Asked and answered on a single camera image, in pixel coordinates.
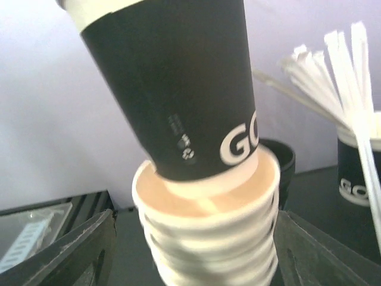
cup lid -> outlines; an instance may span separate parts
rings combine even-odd
[[[241,186],[229,192],[202,199],[185,199],[170,192],[145,161],[136,171],[132,197],[137,208],[156,222],[167,226],[210,228],[242,219],[261,209],[279,187],[279,164],[274,154],[258,147],[256,172]]]

black countertop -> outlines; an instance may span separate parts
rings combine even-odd
[[[381,264],[370,209],[340,196],[336,172],[336,167],[330,167],[296,175],[289,188],[286,209]],[[119,212],[116,225],[117,249],[108,285],[164,286],[146,245],[137,211]],[[283,286],[279,270],[271,286]]]

cup base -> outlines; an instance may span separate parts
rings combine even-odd
[[[356,198],[355,196],[348,194],[348,192],[341,187],[339,187],[339,192],[344,199],[350,201],[352,204],[356,204],[362,207],[369,207],[369,200],[362,200],[360,198]]]

white label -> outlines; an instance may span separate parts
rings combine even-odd
[[[361,185],[352,186],[352,183],[350,181],[343,178],[340,181],[340,187],[350,195],[353,195],[362,200],[368,199],[368,192],[365,186],[361,186]]]
[[[230,131],[226,137],[223,139],[220,147],[220,156],[222,162],[227,165],[233,166],[244,161],[250,154],[250,145],[254,148],[258,145],[259,137],[258,134],[255,134],[254,126],[255,121],[257,120],[257,112],[255,111],[249,126],[249,132],[246,130],[246,124],[241,124],[235,127],[232,131]],[[240,140],[236,144],[236,149],[243,150],[243,152],[239,155],[234,155],[230,149],[230,145],[234,138],[236,138],[240,134],[246,134],[244,139]]]

wall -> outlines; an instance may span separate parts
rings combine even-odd
[[[246,0],[252,64],[284,80],[277,62],[305,43],[364,20],[375,94],[381,94],[381,2]],[[66,13],[54,0],[0,0],[0,209],[108,189],[131,204],[145,158]],[[297,168],[336,161],[335,127],[254,82],[260,136],[296,149]]]

